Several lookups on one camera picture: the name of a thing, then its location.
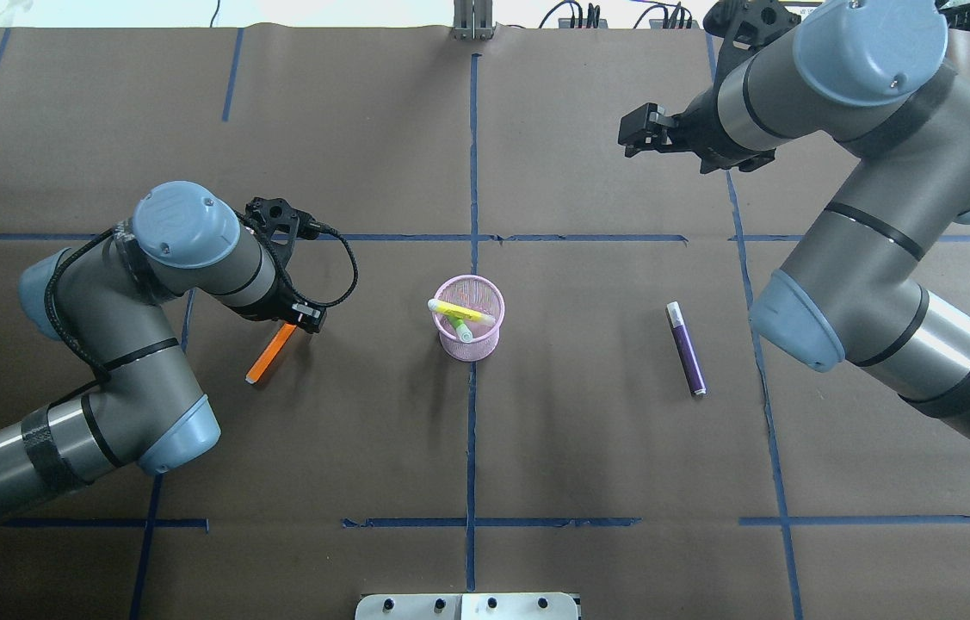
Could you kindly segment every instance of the orange marker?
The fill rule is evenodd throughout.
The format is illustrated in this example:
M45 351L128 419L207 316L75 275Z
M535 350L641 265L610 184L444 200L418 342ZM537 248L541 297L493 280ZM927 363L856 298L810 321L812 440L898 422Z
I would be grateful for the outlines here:
M289 340L289 337L293 335L296 329L296 325L281 323L281 329L275 334L275 338L267 345L267 349L263 349L263 354L257 358L256 364L248 370L248 376L245 378L247 378L249 384L254 385L263 378L263 373L267 372L269 365L271 365L271 362L275 360L275 357L285 345L285 341Z

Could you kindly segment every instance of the purple marker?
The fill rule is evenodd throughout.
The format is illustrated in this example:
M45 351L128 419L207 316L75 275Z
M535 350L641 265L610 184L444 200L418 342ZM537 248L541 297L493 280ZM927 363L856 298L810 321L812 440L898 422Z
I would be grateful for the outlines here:
M702 370L698 368L698 357L690 343L688 326L684 324L680 303L669 303L664 312L669 315L669 322L672 323L672 338L677 341L677 350L680 352L680 361L684 364L684 375L688 377L690 391L694 396L702 396L706 393L706 382L702 380Z

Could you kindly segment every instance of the gray robot arm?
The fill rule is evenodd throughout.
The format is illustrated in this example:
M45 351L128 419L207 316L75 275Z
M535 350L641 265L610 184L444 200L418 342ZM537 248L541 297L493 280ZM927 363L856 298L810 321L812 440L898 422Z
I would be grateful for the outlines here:
M131 462L161 474L216 443L213 409L159 303L201 288L242 317L319 331L324 307L299 299L283 269L292 244L268 236L292 225L292 239L314 239L330 228L284 201L256 199L249 217L256 234L208 189L174 181L75 256L57 252L25 271L23 309L49 338L74 333L69 344L100 386L0 431L0 519ZM46 290L57 303L46 306Z
M860 158L749 319L811 369L848 360L970 439L970 317L910 279L950 223L970 224L970 83L942 59L944 17L932 0L828 0L795 27L755 0L706 21L726 36L720 65L734 40L752 49L729 51L684 113L623 118L627 156L748 172L823 130Z

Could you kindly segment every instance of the green marker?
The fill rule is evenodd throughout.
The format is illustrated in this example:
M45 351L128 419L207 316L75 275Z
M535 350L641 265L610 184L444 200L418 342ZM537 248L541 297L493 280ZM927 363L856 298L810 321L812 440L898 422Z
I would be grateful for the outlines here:
M447 317L450 321L450 325L454 327L454 333L458 334L458 340L461 342L472 342L473 332L469 331L469 325L466 325L465 321L458 319L457 317Z

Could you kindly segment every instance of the pen holder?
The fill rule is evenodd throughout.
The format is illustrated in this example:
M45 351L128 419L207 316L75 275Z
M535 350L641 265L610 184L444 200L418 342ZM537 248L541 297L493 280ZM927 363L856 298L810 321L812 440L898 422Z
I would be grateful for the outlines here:
M481 325L466 322L473 331L473 340L461 342L454 333L454 327L444 315L432 313L435 328L438 329L438 341L442 348L454 360L462 362L477 362L484 360L496 349L500 341L500 325L504 322L504 296L500 289L492 282L480 276L457 276L450 278L435 291L435 299L456 303L458 306L469 307L478 313L491 314L496 317L495 325Z

